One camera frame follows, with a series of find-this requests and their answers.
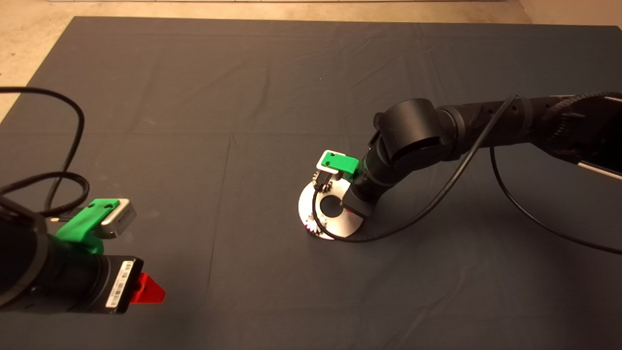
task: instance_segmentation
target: green gripper mount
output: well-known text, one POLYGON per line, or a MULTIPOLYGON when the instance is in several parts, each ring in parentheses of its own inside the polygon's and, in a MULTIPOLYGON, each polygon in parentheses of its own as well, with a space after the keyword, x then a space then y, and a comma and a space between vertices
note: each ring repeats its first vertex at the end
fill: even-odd
POLYGON ((117 206, 119 206, 118 199, 94 199, 61 227, 56 232, 56 237, 91 254, 102 254, 104 244, 101 239, 94 236, 94 231, 117 206))
POLYGON ((343 178, 351 181, 358 166, 358 159, 343 154, 327 152, 324 159, 322 159, 322 165, 343 172, 343 178))

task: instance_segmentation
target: white disc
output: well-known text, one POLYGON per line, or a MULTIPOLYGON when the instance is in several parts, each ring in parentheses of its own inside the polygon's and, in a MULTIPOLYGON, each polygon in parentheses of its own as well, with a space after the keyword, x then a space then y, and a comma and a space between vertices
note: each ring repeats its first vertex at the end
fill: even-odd
MULTIPOLYGON (((330 189, 326 192, 319 192, 315 201, 315 211, 322 225, 324 225, 329 232, 340 237, 347 237, 355 233, 363 223, 363 218, 346 209, 336 217, 327 216, 322 212, 320 203, 322 199, 327 196, 335 196, 339 199, 343 199, 349 187, 350 183, 345 179, 340 179, 338 181, 331 180, 330 189)), ((320 232, 317 223, 313 219, 311 201, 313 200, 314 192, 315 189, 313 188, 312 181, 302 190, 302 193, 300 193, 300 199, 298 200, 298 215, 300 216, 300 221, 302 221, 307 230, 311 233, 320 238, 331 240, 331 237, 320 232)))

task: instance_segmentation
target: dark gray tablecloth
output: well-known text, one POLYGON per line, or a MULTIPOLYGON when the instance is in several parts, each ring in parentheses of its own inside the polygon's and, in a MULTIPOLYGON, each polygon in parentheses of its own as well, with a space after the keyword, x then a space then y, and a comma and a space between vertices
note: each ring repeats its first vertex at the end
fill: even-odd
MULTIPOLYGON (((0 315, 3 349, 622 347, 622 257, 560 240, 503 197, 481 152, 446 200, 386 240, 305 233, 300 190, 324 149, 361 156, 372 117, 446 103, 622 89, 616 27, 76 18, 31 81, 74 98, 72 170, 139 216, 107 242, 167 290, 124 316, 0 315)), ((21 97, 0 183, 58 169, 71 110, 21 97)), ((560 230, 622 247, 622 186, 529 145, 508 186, 560 230)), ((413 174, 366 229, 420 208, 456 164, 413 174)), ((75 195, 63 187, 58 201, 75 195)), ((40 207, 46 185, 13 195, 40 207)))

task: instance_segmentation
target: red plastic piece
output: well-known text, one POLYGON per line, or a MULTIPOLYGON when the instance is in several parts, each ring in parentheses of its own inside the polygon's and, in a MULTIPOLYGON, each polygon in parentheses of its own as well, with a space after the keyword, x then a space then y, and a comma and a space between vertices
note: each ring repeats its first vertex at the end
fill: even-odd
POLYGON ((134 292, 132 304, 159 304, 164 301, 166 291, 151 276, 142 272, 137 280, 140 288, 134 292))

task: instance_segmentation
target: white label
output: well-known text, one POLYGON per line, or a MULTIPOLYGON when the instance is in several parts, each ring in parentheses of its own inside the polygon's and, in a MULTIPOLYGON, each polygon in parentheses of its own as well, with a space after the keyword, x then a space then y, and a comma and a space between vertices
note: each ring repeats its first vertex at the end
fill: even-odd
POLYGON ((128 281, 129 273, 132 271, 132 266, 134 266, 134 262, 132 260, 125 260, 121 264, 117 278, 114 280, 113 289, 110 291, 108 301, 106 302, 107 308, 115 308, 119 305, 119 300, 121 299, 121 295, 125 289, 125 284, 128 281))

